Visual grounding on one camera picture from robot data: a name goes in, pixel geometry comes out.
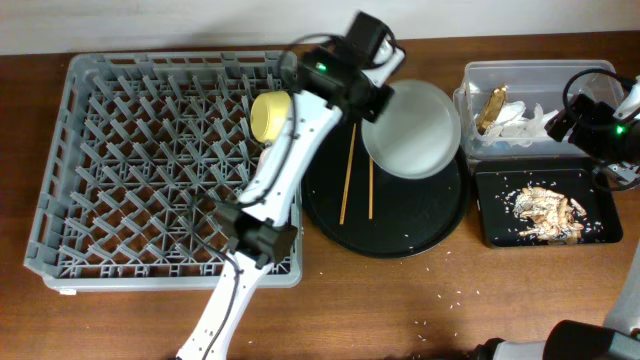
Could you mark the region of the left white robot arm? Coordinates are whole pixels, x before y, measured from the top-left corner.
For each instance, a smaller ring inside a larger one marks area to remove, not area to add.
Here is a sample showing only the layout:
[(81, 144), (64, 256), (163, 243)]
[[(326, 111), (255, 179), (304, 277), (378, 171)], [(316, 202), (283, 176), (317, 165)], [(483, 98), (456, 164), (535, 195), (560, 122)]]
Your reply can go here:
[(291, 104), (282, 129), (234, 204), (217, 205), (229, 237), (224, 266), (179, 359), (224, 359), (261, 280), (290, 252), (297, 236), (290, 208), (313, 156), (339, 123), (377, 119), (393, 95), (387, 78), (405, 52), (381, 20), (358, 12), (344, 35), (327, 34), (289, 77)]

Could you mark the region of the wooden chopstick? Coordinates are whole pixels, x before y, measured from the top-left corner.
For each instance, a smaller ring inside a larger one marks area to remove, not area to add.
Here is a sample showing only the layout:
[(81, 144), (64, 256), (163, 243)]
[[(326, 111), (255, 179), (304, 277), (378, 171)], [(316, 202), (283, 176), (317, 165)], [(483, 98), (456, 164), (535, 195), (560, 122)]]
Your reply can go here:
[(370, 156), (368, 160), (368, 219), (372, 220), (374, 215), (374, 161)]
[(346, 210), (347, 210), (349, 188), (350, 188), (350, 182), (351, 182), (351, 173), (352, 173), (352, 164), (353, 164), (353, 156), (354, 156), (354, 149), (355, 149), (356, 134), (357, 134), (357, 124), (354, 124), (353, 128), (352, 128), (350, 145), (349, 145), (349, 153), (348, 153), (348, 159), (347, 159), (347, 165), (346, 165), (344, 187), (343, 187), (343, 195), (342, 195), (342, 202), (341, 202), (341, 210), (340, 210), (340, 217), (339, 217), (339, 225), (341, 225), (341, 226), (344, 224), (345, 217), (346, 217)]

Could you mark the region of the brown foil wrapper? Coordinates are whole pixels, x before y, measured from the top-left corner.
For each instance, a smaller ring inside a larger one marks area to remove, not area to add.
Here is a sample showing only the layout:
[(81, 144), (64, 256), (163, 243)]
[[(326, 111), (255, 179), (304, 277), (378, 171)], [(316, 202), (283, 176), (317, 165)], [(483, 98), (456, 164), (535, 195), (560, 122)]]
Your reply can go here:
[(476, 118), (476, 129), (480, 135), (484, 135), (489, 127), (497, 120), (507, 98), (506, 85), (502, 85), (493, 90), (482, 112)]

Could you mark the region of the pink plastic cup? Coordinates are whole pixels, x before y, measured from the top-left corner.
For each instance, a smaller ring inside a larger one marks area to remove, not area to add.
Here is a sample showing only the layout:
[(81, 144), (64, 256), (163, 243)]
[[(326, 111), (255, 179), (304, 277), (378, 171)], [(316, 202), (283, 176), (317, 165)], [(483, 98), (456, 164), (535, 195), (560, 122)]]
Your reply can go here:
[(269, 156), (270, 151), (271, 151), (271, 146), (268, 146), (268, 147), (265, 147), (262, 150), (262, 152), (260, 153), (258, 165), (256, 167), (256, 172), (257, 173), (259, 173), (261, 171), (261, 169), (263, 168), (265, 162), (267, 161), (267, 158)]

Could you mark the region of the white round plate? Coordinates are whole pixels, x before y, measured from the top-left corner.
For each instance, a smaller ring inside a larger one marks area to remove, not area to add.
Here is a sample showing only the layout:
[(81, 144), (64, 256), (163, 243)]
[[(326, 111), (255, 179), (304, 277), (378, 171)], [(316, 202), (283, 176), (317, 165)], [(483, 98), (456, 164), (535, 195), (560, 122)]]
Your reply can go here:
[(361, 126), (370, 157), (385, 172), (417, 180), (442, 171), (454, 158), (461, 124), (450, 97), (434, 84), (401, 80), (373, 123)]

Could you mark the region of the food scraps pile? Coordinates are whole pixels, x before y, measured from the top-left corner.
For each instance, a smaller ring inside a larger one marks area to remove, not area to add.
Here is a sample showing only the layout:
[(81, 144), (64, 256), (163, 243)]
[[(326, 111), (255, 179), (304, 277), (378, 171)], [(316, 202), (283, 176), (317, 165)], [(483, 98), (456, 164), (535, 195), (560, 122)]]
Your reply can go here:
[(547, 187), (545, 181), (496, 195), (503, 214), (514, 224), (507, 225), (507, 240), (516, 245), (578, 245), (588, 235), (602, 235), (604, 225), (575, 198)]

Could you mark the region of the yellow bowl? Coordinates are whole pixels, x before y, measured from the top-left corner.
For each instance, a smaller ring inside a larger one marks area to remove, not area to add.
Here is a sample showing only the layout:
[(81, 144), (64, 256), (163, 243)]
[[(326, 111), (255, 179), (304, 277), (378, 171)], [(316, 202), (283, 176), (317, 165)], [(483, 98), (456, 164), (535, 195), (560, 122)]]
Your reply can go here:
[(251, 132), (260, 143), (272, 143), (287, 120), (291, 98), (285, 91), (260, 94), (250, 111)]

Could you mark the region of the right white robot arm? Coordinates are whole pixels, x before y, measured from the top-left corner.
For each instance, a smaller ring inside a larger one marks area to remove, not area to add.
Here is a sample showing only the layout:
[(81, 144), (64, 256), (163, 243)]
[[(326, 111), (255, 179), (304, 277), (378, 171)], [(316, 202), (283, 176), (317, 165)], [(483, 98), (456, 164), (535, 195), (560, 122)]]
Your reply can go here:
[[(573, 83), (589, 74), (601, 74), (619, 83), (628, 97), (614, 111), (584, 94), (568, 96)], [(601, 68), (572, 76), (561, 94), (563, 110), (547, 124), (556, 141), (568, 131), (569, 142), (591, 157), (590, 183), (596, 194), (613, 200), (615, 191), (639, 184), (631, 170), (639, 164), (639, 81)], [(639, 253), (634, 259), (616, 305), (599, 325), (563, 320), (543, 342), (515, 343), (488, 340), (472, 352), (473, 359), (637, 359), (639, 357)]]

